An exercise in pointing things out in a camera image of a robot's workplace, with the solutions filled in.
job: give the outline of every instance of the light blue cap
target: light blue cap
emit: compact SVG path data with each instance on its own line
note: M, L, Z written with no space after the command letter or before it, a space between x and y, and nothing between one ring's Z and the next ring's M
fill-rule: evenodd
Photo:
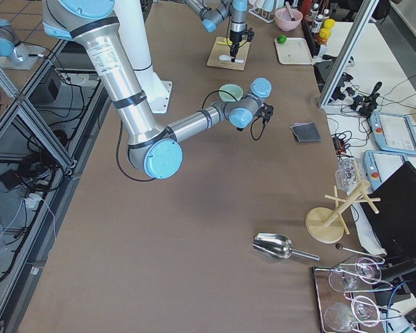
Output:
M14 51L14 44L9 40L5 40L4 38L0 38L0 56L1 57L8 57Z
M237 108L229 114L229 122L237 128L245 128L252 120L251 111L245 108Z
M72 40L71 34L55 26L51 26L43 22L44 32L51 37L58 38L60 40Z
M251 92L261 99L266 99L271 93L271 82L266 78L257 78L251 83Z
M144 160L145 172L153 178L171 177L180 168L183 152L172 139L162 139L148 149Z
M9 22L7 19L0 19L0 26L9 26Z
M212 33L217 28L216 25L213 23L213 21L211 21L209 19L203 19L202 20L202 25L205 27L205 29L207 29L207 31L209 33Z
M248 9L247 0L233 0L233 7L239 12L246 12Z
M83 19L103 19L114 9L114 0L58 0L64 9Z

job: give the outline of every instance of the white tray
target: white tray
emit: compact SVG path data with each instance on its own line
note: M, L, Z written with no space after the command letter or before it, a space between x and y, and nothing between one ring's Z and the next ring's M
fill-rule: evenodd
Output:
M304 38L287 38L283 44L275 38L277 58L283 65L311 65L313 58Z

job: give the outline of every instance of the round wooden base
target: round wooden base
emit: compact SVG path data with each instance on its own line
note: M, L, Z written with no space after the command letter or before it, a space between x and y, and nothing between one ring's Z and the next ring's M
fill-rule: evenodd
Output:
M344 227L338 219L328 227L324 227L324 221L333 212L325 207L313 208L305 218L306 229L310 235L318 241L326 244L336 243L344 235Z

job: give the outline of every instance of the white table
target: white table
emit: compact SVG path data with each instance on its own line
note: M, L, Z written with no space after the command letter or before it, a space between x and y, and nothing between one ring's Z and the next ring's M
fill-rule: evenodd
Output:
M327 54L331 56L337 56L339 54L339 51L343 45L343 42L345 41L345 38L348 35L351 26L352 23L336 22L336 25L332 30L332 35L329 39L329 43L327 45ZM390 48L388 47L387 43L385 42L384 38L382 37L381 33L379 32L375 24L368 24L365 27L362 38L356 45L352 55L355 60L355 65L353 67L347 67L345 71L354 77L354 80L352 81L353 85L357 86L358 89L362 92L365 92L367 94L371 93L374 85L378 81L381 81L382 87L379 90L379 93L381 94L381 96L384 96L388 94L395 85L407 79L407 76L400 67L395 56L391 52ZM393 101L400 101L410 95L413 95L415 92L416 91L414 90L410 82L406 81L400 84L398 87L396 87L391 94L386 96L386 98ZM391 103L390 105L381 106L383 104L389 103L389 101L383 101L382 98L378 98L377 101L379 103L377 110L381 110L382 112L393 114L410 114L414 112L413 109L406 108L397 103ZM365 139L365 133L361 133L358 129L359 122L357 118L343 117L339 115L342 105L345 106L351 103L351 99L345 99L343 103L340 102L336 103L335 105L328 105L324 108L324 111L327 113L328 118L333 119L329 121L330 132L331 134L333 134L336 132L341 133L345 130L350 130L353 132L353 137ZM410 97L409 99L406 99L402 103L404 105L415 107L416 95ZM351 111L351 109L345 108L345 111L348 112ZM364 144L364 142L358 140L351 140L350 143L355 146L362 146ZM370 135L370 139L367 141L367 144L365 146L351 147L350 153L355 157L362 158L363 152L368 149L379 149L374 143L372 135ZM416 157L409 157L408 159L416 168ZM370 246L373 246L374 244L372 244L371 241L367 239L367 237L361 231L364 228L364 226L368 224L368 222L362 209L359 208L358 212L360 217L358 222L356 223L356 226L358 228L359 239L364 247L370 248ZM412 297L410 300L405 300L403 302L396 303L394 305L394 308L399 309L400 311L402 311L402 313L406 314L415 306L416 299ZM394 323L396 325L393 326L395 327L395 332L402 331L402 329L404 329L406 327L405 325L407 324L405 318L401 318L397 321L392 321L392 324Z

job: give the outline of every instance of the black office chair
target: black office chair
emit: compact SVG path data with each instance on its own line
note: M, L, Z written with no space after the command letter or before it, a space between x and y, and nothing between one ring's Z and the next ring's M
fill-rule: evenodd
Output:
M380 0L374 9L372 17L374 19L385 19L390 12L390 1L393 3L402 2L402 0ZM342 20L350 22L353 20L354 13L361 8L363 0L337 0L337 2L342 9L348 9L347 15Z

